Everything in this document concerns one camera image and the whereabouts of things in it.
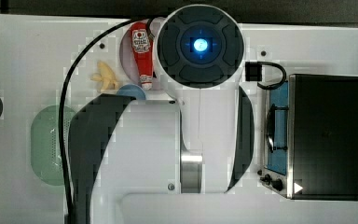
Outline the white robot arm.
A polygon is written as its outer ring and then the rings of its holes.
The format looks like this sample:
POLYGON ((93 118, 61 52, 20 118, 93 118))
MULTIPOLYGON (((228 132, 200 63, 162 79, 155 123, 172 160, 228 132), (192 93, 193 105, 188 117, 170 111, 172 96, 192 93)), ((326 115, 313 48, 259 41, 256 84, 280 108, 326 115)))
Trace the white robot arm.
MULTIPOLYGON (((252 105, 240 86, 245 39, 225 11, 207 5, 181 7, 155 37, 153 64, 160 85, 180 108, 180 192, 226 193, 253 156, 252 105)), ((101 94, 76 113, 69 132, 76 190, 71 224, 114 224, 117 205, 132 188, 104 173, 103 155, 129 96, 101 94)))

